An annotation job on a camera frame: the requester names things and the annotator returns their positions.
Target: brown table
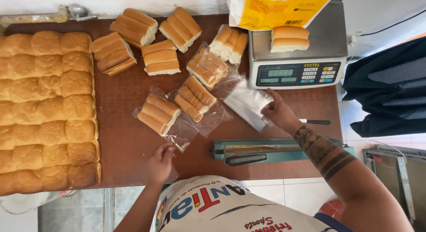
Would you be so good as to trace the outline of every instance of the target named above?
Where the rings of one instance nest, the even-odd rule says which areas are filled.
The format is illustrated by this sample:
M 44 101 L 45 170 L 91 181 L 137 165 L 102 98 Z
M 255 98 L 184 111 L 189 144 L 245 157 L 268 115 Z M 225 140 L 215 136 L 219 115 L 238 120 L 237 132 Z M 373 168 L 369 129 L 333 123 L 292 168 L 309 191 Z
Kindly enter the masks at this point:
M 132 47 L 138 64 L 126 72 L 110 77 L 95 68 L 96 108 L 99 122 L 99 142 L 101 144 L 102 182 L 95 187 L 139 186 L 146 183 L 145 162 L 153 149 L 164 142 L 142 122 L 131 116 L 137 106 L 141 106 L 150 86 L 158 86 L 168 93 L 182 85 L 188 77 L 186 62 L 196 53 L 203 41 L 210 43 L 219 26 L 228 21 L 228 15 L 195 16 L 203 33 L 189 50 L 178 53 L 181 73 L 174 75 L 148 76 L 144 72 L 141 51 Z M 155 18 L 160 24 L 165 18 Z M 70 21 L 66 23 L 14 24 L 8 27 L 6 35 L 13 33 L 33 34 L 41 30 L 53 30 L 61 33 L 81 31 L 89 33 L 93 40 L 108 35 L 113 20 L 95 20 L 86 22 Z M 158 31 L 154 43 L 165 40 Z M 249 72 L 248 50 L 245 51 L 240 73 Z M 330 126 L 310 125 L 321 135 L 342 140 L 336 88 L 334 86 L 281 90 L 283 99 L 291 106 L 299 118 L 310 120 L 329 120 Z M 230 167 L 222 161 L 214 160 L 209 149 L 213 139 L 274 138 L 290 137 L 280 130 L 259 134 L 241 117 L 224 105 L 234 117 L 222 122 L 208 138 L 197 135 L 184 153 L 177 153 L 173 160 L 179 179 L 197 175 L 221 175 L 236 180 L 258 180 L 278 178 L 319 177 L 320 174 L 309 160 L 281 163 L 266 163 Z

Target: scale keypad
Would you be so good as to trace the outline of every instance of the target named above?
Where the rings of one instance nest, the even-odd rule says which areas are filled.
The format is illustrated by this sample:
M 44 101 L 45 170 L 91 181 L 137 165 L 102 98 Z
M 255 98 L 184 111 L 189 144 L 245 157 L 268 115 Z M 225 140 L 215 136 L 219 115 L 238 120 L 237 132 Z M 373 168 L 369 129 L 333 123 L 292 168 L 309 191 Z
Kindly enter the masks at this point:
M 341 62 L 261 65 L 256 86 L 285 87 L 324 85 L 335 82 Z

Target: tattoo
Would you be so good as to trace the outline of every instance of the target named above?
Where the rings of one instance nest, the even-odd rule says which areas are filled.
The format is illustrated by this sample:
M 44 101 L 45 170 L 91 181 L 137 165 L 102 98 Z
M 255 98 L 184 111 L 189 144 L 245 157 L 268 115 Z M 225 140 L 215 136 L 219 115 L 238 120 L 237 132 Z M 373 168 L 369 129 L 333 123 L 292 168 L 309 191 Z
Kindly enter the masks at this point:
M 294 139 L 327 182 L 344 166 L 356 159 L 349 152 L 317 135 L 306 126 L 296 131 Z

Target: digital scale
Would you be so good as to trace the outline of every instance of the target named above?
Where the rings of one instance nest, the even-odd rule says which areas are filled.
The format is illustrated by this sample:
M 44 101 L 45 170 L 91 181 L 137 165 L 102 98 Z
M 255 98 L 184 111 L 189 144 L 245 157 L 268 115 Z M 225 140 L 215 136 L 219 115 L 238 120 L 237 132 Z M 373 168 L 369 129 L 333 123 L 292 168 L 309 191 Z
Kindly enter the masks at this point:
M 250 87 L 304 89 L 335 85 L 348 56 L 342 0 L 331 0 L 309 24 L 307 50 L 271 53 L 271 31 L 248 33 Z
M 355 155 L 353 147 L 328 139 Z M 229 166 L 309 159 L 293 138 L 213 140 L 210 152 Z

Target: person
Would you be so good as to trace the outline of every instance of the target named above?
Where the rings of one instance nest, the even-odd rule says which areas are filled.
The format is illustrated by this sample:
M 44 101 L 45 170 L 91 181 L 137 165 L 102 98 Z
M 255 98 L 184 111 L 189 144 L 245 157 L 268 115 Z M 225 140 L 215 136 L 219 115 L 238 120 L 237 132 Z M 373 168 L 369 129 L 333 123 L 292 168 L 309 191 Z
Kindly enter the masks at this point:
M 340 221 L 321 213 L 308 216 L 253 195 L 238 183 L 219 176 L 179 180 L 162 192 L 175 151 L 168 142 L 148 160 L 147 185 L 115 232 L 147 232 L 151 224 L 156 225 L 157 232 L 413 231 L 396 199 L 372 171 L 301 123 L 278 93 L 271 89 L 268 93 L 274 101 L 261 113 L 295 139 L 344 203 Z

